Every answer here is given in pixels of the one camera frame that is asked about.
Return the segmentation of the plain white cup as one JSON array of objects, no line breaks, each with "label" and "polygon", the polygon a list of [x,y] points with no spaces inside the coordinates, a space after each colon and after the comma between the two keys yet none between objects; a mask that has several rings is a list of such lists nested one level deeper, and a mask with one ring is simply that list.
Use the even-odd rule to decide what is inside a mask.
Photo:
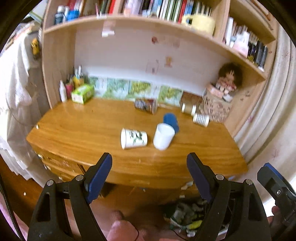
[{"label": "plain white cup", "polygon": [[175,130],[171,125],[168,125],[166,123],[159,123],[154,134],[154,147],[160,151],[166,150],[171,144],[174,136]]}]

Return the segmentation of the grey checked paper cup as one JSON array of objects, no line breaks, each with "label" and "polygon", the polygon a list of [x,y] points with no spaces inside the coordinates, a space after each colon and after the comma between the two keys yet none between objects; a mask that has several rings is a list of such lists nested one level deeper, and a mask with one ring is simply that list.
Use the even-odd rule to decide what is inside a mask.
[{"label": "grey checked paper cup", "polygon": [[195,113],[193,116],[193,123],[198,124],[203,127],[207,127],[209,124],[210,118],[208,115]]}]

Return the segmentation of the white panda print cup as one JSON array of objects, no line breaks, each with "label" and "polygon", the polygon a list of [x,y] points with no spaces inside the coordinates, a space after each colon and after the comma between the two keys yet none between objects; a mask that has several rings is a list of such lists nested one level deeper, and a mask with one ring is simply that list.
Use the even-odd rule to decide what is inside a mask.
[{"label": "white panda print cup", "polygon": [[123,128],[120,134],[120,143],[122,149],[131,149],[145,147],[147,145],[147,133],[137,130],[128,130]]}]

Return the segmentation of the robot print plastic cup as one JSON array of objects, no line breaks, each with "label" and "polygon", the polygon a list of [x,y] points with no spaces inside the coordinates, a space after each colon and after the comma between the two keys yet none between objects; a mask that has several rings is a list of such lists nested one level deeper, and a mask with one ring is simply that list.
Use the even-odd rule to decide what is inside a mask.
[{"label": "robot print plastic cup", "polygon": [[136,109],[155,114],[158,108],[158,103],[157,100],[153,98],[137,98],[134,101],[134,106]]}]

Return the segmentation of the wooden desk drawer unit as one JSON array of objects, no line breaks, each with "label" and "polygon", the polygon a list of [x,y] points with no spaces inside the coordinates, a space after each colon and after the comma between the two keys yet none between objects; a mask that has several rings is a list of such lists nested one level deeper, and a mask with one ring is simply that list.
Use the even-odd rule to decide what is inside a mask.
[{"label": "wooden desk drawer unit", "polygon": [[[32,145],[33,150],[41,159],[46,168],[56,174],[63,182],[69,181],[85,172],[92,166],[80,164],[65,157],[53,154]],[[144,175],[130,175],[123,172],[111,171],[107,177],[107,183],[101,191],[101,196],[106,197],[116,191],[132,195],[133,193],[151,194],[153,200],[158,203],[167,203],[178,199],[198,197],[199,192],[192,181],[168,177],[149,177]]]}]

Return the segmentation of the white lace cloth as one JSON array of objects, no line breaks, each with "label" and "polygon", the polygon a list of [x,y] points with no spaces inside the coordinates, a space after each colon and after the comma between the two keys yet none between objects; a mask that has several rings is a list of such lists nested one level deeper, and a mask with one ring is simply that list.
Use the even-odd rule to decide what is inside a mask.
[{"label": "white lace cloth", "polygon": [[16,175],[44,186],[53,175],[26,139],[49,110],[41,60],[31,48],[37,36],[21,35],[1,55],[1,157]]}]

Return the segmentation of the brown haired doll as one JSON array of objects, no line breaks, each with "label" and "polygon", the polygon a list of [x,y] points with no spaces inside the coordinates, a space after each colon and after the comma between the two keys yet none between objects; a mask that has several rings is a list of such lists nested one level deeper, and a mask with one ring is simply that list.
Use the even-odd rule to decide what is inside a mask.
[{"label": "brown haired doll", "polygon": [[222,92],[222,99],[230,103],[236,90],[241,87],[242,80],[241,68],[235,63],[226,63],[218,72],[218,80],[215,87]]}]

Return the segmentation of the brown cardboard box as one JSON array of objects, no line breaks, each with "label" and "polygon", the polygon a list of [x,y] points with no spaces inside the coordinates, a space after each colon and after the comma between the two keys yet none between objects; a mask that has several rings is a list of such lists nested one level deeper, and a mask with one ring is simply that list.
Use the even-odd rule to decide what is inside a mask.
[{"label": "brown cardboard box", "polygon": [[179,103],[180,103],[180,109],[183,103],[195,104],[197,106],[196,111],[198,111],[198,107],[202,103],[202,97],[199,95],[195,95],[195,94],[184,91],[182,93]]}]

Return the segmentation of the white squeeze bottle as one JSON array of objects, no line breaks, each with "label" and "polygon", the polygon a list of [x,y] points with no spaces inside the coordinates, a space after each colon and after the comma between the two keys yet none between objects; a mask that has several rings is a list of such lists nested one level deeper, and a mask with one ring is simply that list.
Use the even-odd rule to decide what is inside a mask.
[{"label": "white squeeze bottle", "polygon": [[62,80],[60,80],[59,93],[60,93],[61,101],[66,102],[67,101],[67,92],[66,92],[66,88],[65,88],[65,85]]}]

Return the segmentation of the green tissue box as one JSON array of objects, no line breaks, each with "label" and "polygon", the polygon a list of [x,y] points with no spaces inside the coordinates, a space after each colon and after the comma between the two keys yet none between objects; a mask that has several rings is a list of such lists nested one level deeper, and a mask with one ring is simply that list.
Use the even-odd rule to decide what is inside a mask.
[{"label": "green tissue box", "polygon": [[94,93],[93,85],[84,84],[71,93],[71,99],[75,103],[85,104],[94,96]]}]

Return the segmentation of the wooden bookshelf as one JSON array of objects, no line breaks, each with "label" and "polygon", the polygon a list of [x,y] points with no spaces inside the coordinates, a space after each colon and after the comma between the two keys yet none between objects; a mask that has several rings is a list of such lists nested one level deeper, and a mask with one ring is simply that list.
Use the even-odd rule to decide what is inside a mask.
[{"label": "wooden bookshelf", "polygon": [[[215,19],[213,35],[158,18],[125,16],[115,1],[105,16],[83,16],[54,24],[58,6],[48,1],[43,23],[42,68],[48,102],[59,101],[59,81],[81,65],[91,75],[168,85],[201,94],[227,62],[241,66],[243,83],[233,99],[225,126],[237,135],[257,104],[273,69],[278,23],[267,21],[252,1],[207,1]],[[223,43],[228,18],[246,25],[268,47],[263,69]]]}]

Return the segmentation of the yellow toy car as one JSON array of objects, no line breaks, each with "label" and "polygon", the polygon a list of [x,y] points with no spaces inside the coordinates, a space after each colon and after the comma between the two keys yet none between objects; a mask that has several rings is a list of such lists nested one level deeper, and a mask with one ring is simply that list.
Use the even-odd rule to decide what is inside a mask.
[{"label": "yellow toy car", "polygon": [[41,57],[41,50],[39,40],[34,38],[31,42],[31,49],[34,59],[39,59]]}]

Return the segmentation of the yellow mug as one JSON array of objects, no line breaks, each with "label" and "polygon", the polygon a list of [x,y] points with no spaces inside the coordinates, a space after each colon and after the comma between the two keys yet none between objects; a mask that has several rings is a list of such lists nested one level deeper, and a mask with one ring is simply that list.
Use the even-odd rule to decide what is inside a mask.
[{"label": "yellow mug", "polygon": [[184,15],[181,24],[200,32],[205,32],[210,36],[213,35],[215,30],[215,20],[212,17],[201,14]]}]

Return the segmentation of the dark blue bottle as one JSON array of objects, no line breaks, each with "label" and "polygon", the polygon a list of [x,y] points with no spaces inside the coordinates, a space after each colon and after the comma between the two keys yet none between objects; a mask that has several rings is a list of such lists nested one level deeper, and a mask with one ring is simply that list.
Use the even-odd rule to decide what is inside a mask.
[{"label": "dark blue bottle", "polygon": [[60,24],[63,22],[63,18],[64,18],[64,9],[65,7],[60,5],[58,6],[57,8],[57,12],[55,14],[55,17],[54,17],[54,24]]}]

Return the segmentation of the blue lidded jar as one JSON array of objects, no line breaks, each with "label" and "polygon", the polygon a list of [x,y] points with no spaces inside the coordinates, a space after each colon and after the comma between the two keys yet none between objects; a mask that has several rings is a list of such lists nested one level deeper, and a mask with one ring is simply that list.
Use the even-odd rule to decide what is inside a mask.
[{"label": "blue lidded jar", "polygon": [[70,10],[68,15],[67,15],[67,21],[72,21],[80,16],[80,11],[79,10]]}]

